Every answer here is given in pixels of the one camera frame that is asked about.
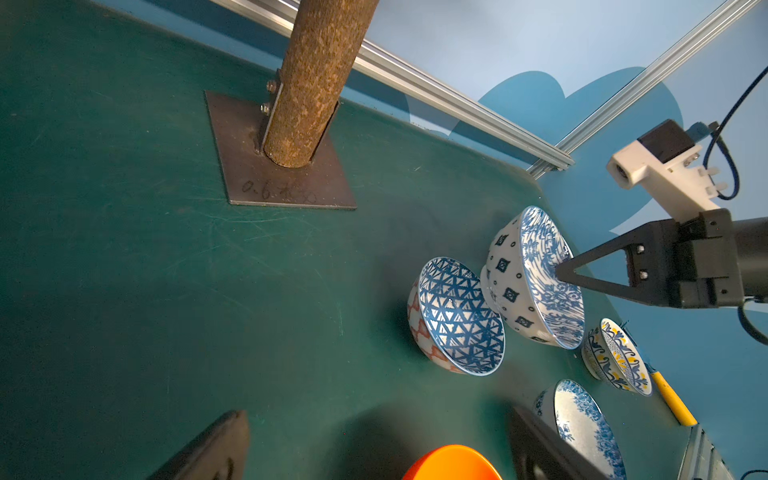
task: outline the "ceramic bowl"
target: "ceramic bowl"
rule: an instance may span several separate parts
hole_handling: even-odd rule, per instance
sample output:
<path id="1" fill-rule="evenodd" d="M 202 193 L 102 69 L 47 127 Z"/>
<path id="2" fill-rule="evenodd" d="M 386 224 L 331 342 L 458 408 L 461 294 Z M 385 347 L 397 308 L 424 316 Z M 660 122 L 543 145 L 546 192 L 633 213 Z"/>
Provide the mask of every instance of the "ceramic bowl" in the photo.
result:
<path id="1" fill-rule="evenodd" d="M 581 289 L 554 274 L 571 257 L 552 219 L 539 207 L 527 207 L 491 243 L 485 300 L 524 337 L 576 349 L 584 338 Z"/>
<path id="2" fill-rule="evenodd" d="M 581 359 L 594 378 L 609 382 L 617 389 L 643 396 L 650 396 L 654 391 L 637 346 L 611 319 L 602 319 L 600 326 L 587 333 Z"/>
<path id="3" fill-rule="evenodd" d="M 504 358 L 504 323 L 485 303 L 480 279 L 437 257 L 424 266 L 408 299 L 411 335 L 430 360 L 456 373 L 486 376 Z"/>
<path id="4" fill-rule="evenodd" d="M 561 380 L 538 396 L 534 412 L 608 478 L 626 480 L 614 433 L 598 404 L 581 385 Z"/>

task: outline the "metal bracket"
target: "metal bracket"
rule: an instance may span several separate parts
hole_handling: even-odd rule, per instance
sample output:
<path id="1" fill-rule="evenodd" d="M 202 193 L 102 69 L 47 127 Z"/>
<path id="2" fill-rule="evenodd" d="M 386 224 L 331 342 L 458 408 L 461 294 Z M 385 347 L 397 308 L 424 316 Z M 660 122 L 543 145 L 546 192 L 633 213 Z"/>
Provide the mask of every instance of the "metal bracket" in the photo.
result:
<path id="1" fill-rule="evenodd" d="M 354 210 L 355 197 L 328 134 L 333 110 L 309 165 L 287 168 L 263 152 L 271 112 L 283 84 L 277 75 L 270 102 L 258 105 L 212 91 L 205 92 L 227 197 L 234 205 Z"/>

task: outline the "blue triangle pattern bowl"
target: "blue triangle pattern bowl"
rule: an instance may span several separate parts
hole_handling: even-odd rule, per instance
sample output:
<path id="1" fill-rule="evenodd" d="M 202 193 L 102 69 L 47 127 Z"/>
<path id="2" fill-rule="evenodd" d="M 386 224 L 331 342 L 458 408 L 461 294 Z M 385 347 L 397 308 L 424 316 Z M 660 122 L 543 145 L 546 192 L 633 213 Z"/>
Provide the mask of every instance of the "blue triangle pattern bowl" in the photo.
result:
<path id="1" fill-rule="evenodd" d="M 496 371 L 504 358 L 504 323 L 468 267 L 448 257 L 430 260 L 419 276 L 418 296 L 432 341 L 454 366 L 473 376 Z"/>

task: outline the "scratch mark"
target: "scratch mark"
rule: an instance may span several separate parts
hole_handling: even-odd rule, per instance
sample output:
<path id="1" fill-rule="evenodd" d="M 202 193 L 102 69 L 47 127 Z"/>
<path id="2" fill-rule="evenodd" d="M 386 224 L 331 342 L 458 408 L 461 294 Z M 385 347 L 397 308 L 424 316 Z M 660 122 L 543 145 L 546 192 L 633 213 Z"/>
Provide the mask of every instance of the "scratch mark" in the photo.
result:
<path id="1" fill-rule="evenodd" d="M 259 240 L 260 238 L 277 237 L 278 235 L 280 235 L 280 233 L 268 233 L 267 235 L 259 235 L 258 237 L 246 238 L 243 240 L 243 242 L 247 242 L 248 240 Z"/>
<path id="2" fill-rule="evenodd" d="M 38 143 L 38 140 L 40 140 L 40 137 L 42 137 L 43 133 L 48 129 L 48 124 L 43 125 L 43 128 L 40 129 L 40 133 L 38 133 L 38 136 L 35 137 L 35 139 L 32 141 L 32 143 L 29 144 L 31 147 L 32 145 Z"/>
<path id="3" fill-rule="evenodd" d="M 253 255 L 253 254 L 251 254 L 251 253 L 249 253 L 249 252 L 247 252 L 247 251 L 246 251 L 244 248 L 242 248 L 242 247 L 241 247 L 240 245 L 238 245 L 237 243 L 234 243 L 234 242 L 233 242 L 233 241 L 232 241 L 232 240 L 231 240 L 231 239 L 230 239 L 230 238 L 229 238 L 227 235 L 224 235 L 224 233 L 223 233 L 223 232 L 219 232 L 219 235 L 221 235 L 222 237 L 224 237 L 224 238 L 227 240 L 227 242 L 229 243 L 229 245 L 230 245 L 230 246 L 232 246 L 233 248 L 236 248 L 236 249 L 238 249 L 238 250 L 239 250 L 240 252 L 242 252 L 242 253 L 243 253 L 243 254 L 244 254 L 246 257 L 248 257 L 248 258 L 250 258 L 251 260 L 254 260 L 254 261 L 258 262 L 258 263 L 261 263 L 262 265 L 264 265 L 266 268 L 268 268 L 268 269 L 272 270 L 272 271 L 273 271 L 274 273 L 276 273 L 277 275 L 281 275 L 281 276 L 283 275 L 283 272 L 280 272 L 279 270 L 275 270 L 274 268 L 272 268 L 272 266 L 271 266 L 271 265 L 269 265 L 269 264 L 268 264 L 267 262 L 265 262 L 264 260 L 261 260 L 259 257 L 255 256 L 255 255 Z"/>
<path id="4" fill-rule="evenodd" d="M 105 94 L 101 93 L 100 91 L 96 91 L 96 90 L 91 90 L 91 91 L 94 92 L 96 95 L 100 95 L 100 96 L 102 96 L 104 98 L 109 99 L 110 101 L 114 101 L 114 99 L 112 97 L 110 97 L 109 95 L 105 95 Z"/>
<path id="5" fill-rule="evenodd" d="M 277 222 L 280 220 L 289 220 L 293 218 L 293 217 L 280 217 L 280 218 L 265 218 L 262 220 L 231 220 L 229 218 L 216 217 L 215 215 L 208 215 L 202 212 L 197 212 L 197 213 L 199 213 L 200 215 L 203 215 L 204 217 L 213 218 L 215 220 L 223 220 L 227 223 L 265 223 L 265 222 Z"/>
<path id="6" fill-rule="evenodd" d="M 187 255 L 186 257 L 182 258 L 181 260 L 175 261 L 171 265 L 166 266 L 164 270 L 170 270 L 171 268 L 174 268 L 175 266 L 179 266 L 181 263 L 186 262 L 187 260 L 189 260 L 192 257 L 200 255 L 201 253 L 210 252 L 211 250 L 215 250 L 217 248 L 225 247 L 226 245 L 227 245 L 226 243 L 221 243 L 219 245 L 214 245 L 211 248 L 207 248 L 205 250 L 201 250 L 199 252 L 192 253 L 191 255 Z"/>
<path id="7" fill-rule="evenodd" d="M 339 336 L 344 336 L 344 317 L 341 315 L 341 305 L 339 302 L 336 302 L 336 310 L 339 312 Z"/>
<path id="8" fill-rule="evenodd" d="M 197 285 L 197 286 L 199 286 L 199 287 L 201 287 L 201 288 L 204 288 L 205 290 L 209 290 L 210 292 L 216 293 L 218 296 L 221 296 L 221 297 L 222 297 L 222 298 L 224 298 L 225 300 L 228 300 L 228 301 L 230 301 L 231 303 L 234 303 L 235 305 L 239 306 L 240 308 L 242 308 L 242 309 L 246 310 L 246 311 L 247 311 L 248 313 L 250 313 L 251 315 L 256 315 L 256 314 L 253 312 L 253 310 L 251 310 L 251 309 L 250 309 L 250 307 L 249 307 L 248 305 L 245 305 L 245 304 L 243 304 L 243 303 L 241 303 L 241 302 L 239 302 L 239 301 L 235 300 L 235 299 L 234 299 L 234 298 L 232 298 L 231 296 L 228 296 L 228 295 L 224 295 L 224 294 L 223 294 L 223 293 L 221 293 L 219 290 L 216 290 L 215 288 L 213 288 L 213 287 L 211 287 L 211 286 L 202 285 L 202 284 L 200 284 L 200 283 L 197 283 L 197 282 L 192 282 L 192 284 L 194 284 L 194 285 Z"/>

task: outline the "green table surface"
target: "green table surface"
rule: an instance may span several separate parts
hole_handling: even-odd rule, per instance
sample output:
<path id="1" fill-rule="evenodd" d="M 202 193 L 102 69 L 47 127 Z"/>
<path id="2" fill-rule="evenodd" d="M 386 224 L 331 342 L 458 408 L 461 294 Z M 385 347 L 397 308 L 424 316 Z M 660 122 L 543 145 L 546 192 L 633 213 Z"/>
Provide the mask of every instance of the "green table surface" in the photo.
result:
<path id="1" fill-rule="evenodd" d="M 425 358 L 406 297 L 436 256 L 479 271 L 522 170 L 344 104 L 356 211 L 226 201 L 203 91 L 270 72 L 82 1 L 0 5 L 0 478 L 142 478 L 228 409 L 247 478 L 400 478 L 451 443 L 514 478 L 505 417 L 559 379 L 598 401 L 630 479 L 688 429 L 508 331 L 485 378 Z M 585 293 L 588 326 L 614 315 Z"/>

